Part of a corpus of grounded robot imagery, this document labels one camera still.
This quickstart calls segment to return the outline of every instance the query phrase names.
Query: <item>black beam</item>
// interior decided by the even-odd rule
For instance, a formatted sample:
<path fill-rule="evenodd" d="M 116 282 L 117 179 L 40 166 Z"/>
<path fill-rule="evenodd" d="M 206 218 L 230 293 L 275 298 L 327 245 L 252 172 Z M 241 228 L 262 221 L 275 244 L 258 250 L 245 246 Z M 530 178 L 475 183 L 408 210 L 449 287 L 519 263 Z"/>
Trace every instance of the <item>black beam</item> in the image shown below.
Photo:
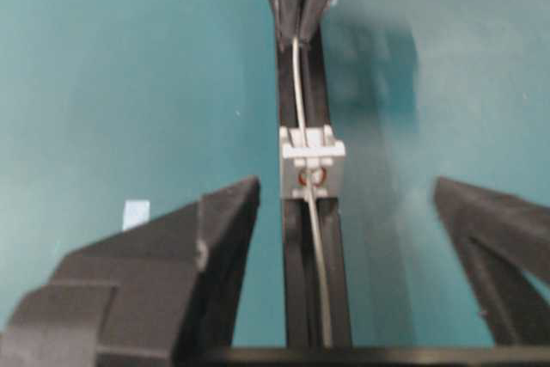
<path fill-rule="evenodd" d="M 312 127 L 330 125 L 320 31 L 302 49 L 301 65 L 306 123 Z M 297 127 L 290 47 L 278 49 L 278 114 L 281 126 Z M 351 346 L 351 323 L 338 199 L 319 199 L 317 207 L 327 263 L 333 343 L 347 347 Z M 284 200 L 282 215 L 287 343 L 290 347 L 321 347 L 319 287 L 309 214 L 303 201 Z"/>
<path fill-rule="evenodd" d="M 442 366 L 502 367 L 550 365 L 548 347 L 499 348 L 351 348 L 299 350 L 283 348 L 216 349 L 186 362 L 186 367 L 271 366 Z"/>

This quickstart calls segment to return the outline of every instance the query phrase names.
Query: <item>teal background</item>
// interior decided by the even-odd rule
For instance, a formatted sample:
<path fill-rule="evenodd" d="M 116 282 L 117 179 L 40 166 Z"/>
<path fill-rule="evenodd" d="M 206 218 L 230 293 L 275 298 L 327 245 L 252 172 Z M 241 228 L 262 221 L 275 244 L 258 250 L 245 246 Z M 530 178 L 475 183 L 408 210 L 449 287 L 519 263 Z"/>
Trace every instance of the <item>teal background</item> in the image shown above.
<path fill-rule="evenodd" d="M 492 343 L 434 178 L 550 205 L 550 0 L 339 0 L 325 18 L 356 345 Z"/>
<path fill-rule="evenodd" d="M 356 345 L 491 338 L 434 212 L 445 174 L 550 205 L 550 0 L 339 0 L 323 22 Z M 266 0 L 0 0 L 0 323 L 68 251 L 247 174 L 237 345 L 284 343 Z"/>

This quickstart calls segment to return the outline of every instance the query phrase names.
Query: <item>white wire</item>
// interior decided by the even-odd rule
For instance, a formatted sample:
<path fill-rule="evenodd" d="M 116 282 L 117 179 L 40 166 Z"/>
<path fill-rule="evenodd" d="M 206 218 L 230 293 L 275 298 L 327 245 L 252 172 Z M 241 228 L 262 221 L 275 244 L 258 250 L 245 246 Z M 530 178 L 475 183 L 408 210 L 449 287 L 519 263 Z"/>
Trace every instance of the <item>white wire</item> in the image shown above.
<path fill-rule="evenodd" d="M 305 113 L 303 111 L 302 96 L 302 77 L 300 76 L 300 45 L 298 38 L 292 40 L 292 70 L 294 73 L 294 95 L 296 98 L 296 116 L 298 117 L 298 128 L 302 135 L 303 146 L 308 146 L 308 137 L 306 134 Z M 325 255 L 321 240 L 321 230 L 319 228 L 319 214 L 315 202 L 315 191 L 311 171 L 306 170 L 306 184 L 309 207 L 309 220 L 311 222 L 311 232 L 313 235 L 313 244 L 315 251 L 315 264 L 317 266 L 317 275 L 319 277 L 319 296 L 321 298 L 321 328 L 322 340 L 325 347 L 333 346 L 333 327 L 330 316 L 330 297 L 328 294 L 327 267 L 325 265 Z"/>

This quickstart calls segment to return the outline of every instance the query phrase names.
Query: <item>red ring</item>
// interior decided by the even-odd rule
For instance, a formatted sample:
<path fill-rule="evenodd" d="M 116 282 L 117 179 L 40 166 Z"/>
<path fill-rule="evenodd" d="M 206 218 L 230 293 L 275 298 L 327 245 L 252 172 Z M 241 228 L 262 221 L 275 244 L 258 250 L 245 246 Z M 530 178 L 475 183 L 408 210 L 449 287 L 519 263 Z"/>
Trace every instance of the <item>red ring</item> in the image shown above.
<path fill-rule="evenodd" d="M 305 181 L 305 179 L 302 177 L 303 173 L 306 172 L 306 169 L 302 169 L 300 171 L 300 174 L 298 174 L 298 182 L 300 182 L 300 184 L 302 185 L 302 187 L 305 187 L 306 185 L 308 185 L 308 183 Z M 323 167 L 321 167 L 321 172 L 322 172 L 322 176 L 321 176 L 321 180 L 318 182 L 318 183 L 314 183 L 313 185 L 316 186 L 316 187 L 320 187 L 323 182 L 325 182 L 325 179 L 327 178 L 327 170 Z"/>

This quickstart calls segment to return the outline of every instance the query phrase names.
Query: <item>gray cable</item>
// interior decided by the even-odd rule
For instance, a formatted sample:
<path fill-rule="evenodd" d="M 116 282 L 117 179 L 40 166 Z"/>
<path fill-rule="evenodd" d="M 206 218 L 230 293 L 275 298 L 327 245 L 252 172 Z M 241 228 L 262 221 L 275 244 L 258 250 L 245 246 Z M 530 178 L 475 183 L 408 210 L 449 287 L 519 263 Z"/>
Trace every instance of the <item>gray cable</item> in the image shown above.
<path fill-rule="evenodd" d="M 305 113 L 303 110 L 302 95 L 302 77 L 300 76 L 300 44 L 298 38 L 292 40 L 292 70 L 294 74 L 294 95 L 296 99 L 296 115 L 298 117 L 298 127 L 302 135 L 303 146 L 308 146 L 308 137 L 306 134 Z M 319 277 L 319 296 L 321 298 L 321 327 L 322 339 L 325 347 L 333 346 L 333 327 L 330 315 L 330 297 L 328 294 L 327 267 L 325 264 L 325 255 L 321 240 L 321 230 L 319 228 L 319 214 L 315 200 L 315 191 L 311 170 L 306 170 L 307 196 L 306 200 L 309 206 L 309 220 L 311 221 L 311 232 L 313 234 L 313 244 L 315 251 L 315 264 L 317 266 L 317 275 Z"/>

